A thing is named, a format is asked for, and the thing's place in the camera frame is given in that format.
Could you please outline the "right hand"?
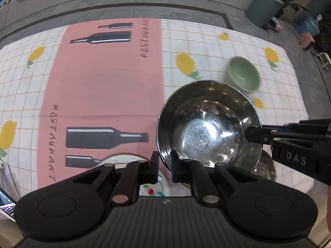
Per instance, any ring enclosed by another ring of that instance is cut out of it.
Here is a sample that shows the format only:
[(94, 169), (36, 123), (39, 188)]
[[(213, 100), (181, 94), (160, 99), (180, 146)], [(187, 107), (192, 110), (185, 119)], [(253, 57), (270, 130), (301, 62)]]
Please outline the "right hand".
[(331, 233), (331, 186), (328, 186), (326, 222), (328, 226), (328, 231)]

